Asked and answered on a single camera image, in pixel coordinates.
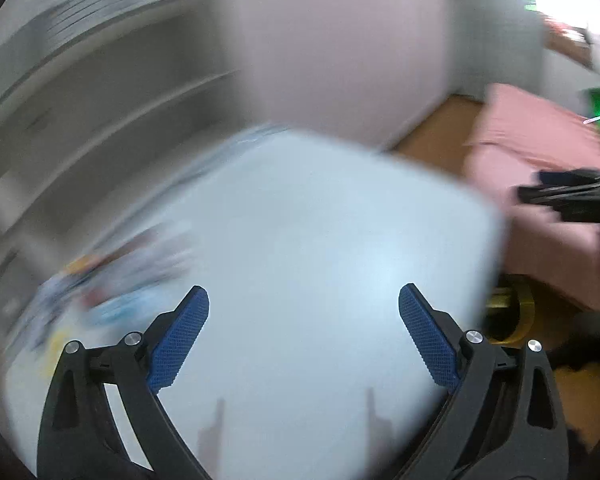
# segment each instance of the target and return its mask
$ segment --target pink cushion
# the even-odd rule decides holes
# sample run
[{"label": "pink cushion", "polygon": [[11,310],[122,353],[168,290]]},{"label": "pink cushion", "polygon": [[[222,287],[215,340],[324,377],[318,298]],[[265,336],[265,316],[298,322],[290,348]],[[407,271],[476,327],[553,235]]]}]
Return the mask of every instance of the pink cushion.
[{"label": "pink cushion", "polygon": [[514,188],[540,169],[600,168],[600,134],[583,118],[528,92],[492,85],[464,172],[511,218],[504,268],[545,282],[600,310],[600,225],[560,222],[518,203]]}]

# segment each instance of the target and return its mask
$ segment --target white table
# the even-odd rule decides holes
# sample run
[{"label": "white table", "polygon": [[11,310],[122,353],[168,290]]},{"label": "white table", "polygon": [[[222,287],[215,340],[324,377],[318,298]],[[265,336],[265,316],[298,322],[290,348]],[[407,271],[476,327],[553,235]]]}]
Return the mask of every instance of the white table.
[{"label": "white table", "polygon": [[[210,314],[159,397],[216,480],[352,480],[392,459],[440,392],[400,320],[398,292],[415,282],[474,327],[504,227],[445,176],[302,132],[266,137],[122,237],[165,219],[191,229],[196,261],[164,287],[158,309],[198,284]],[[72,316],[67,339],[115,342]],[[41,367],[23,353],[6,375],[16,451],[32,469],[49,382]],[[147,465],[108,392],[130,456]]]}]

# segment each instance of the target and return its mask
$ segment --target wall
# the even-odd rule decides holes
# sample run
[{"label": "wall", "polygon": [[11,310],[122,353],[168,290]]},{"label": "wall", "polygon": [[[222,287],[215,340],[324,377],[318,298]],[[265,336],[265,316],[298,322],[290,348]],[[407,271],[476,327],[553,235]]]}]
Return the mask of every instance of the wall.
[{"label": "wall", "polygon": [[544,50],[540,95],[582,116],[589,116],[588,99],[582,95],[587,88],[600,87],[600,76],[573,59]]},{"label": "wall", "polygon": [[[33,16],[7,0],[0,43]],[[381,148],[448,91],[447,0],[229,0],[261,120]]]}]

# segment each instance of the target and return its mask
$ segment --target baseboard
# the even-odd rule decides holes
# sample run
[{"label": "baseboard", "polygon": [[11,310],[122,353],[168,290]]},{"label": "baseboard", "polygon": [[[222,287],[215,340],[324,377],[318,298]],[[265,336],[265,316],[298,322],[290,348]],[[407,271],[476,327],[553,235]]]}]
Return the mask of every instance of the baseboard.
[{"label": "baseboard", "polygon": [[386,140],[376,147],[378,152],[390,152],[401,140],[407,137],[413,130],[420,126],[433,112],[435,112],[442,103],[450,96],[449,92],[436,95],[422,109],[412,117],[404,121],[395,133],[391,134]]}]

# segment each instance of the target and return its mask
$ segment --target blue object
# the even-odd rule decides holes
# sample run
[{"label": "blue object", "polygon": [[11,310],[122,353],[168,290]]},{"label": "blue object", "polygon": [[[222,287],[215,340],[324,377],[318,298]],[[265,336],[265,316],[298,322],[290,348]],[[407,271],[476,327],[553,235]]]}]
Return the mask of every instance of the blue object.
[{"label": "blue object", "polygon": [[184,301],[186,304],[181,305],[182,309],[151,356],[146,382],[154,394],[173,384],[209,315],[209,298],[204,288],[195,287]]},{"label": "blue object", "polygon": [[413,283],[400,291],[398,310],[431,377],[436,384],[453,393],[460,382],[456,351],[433,319],[432,307]]}]

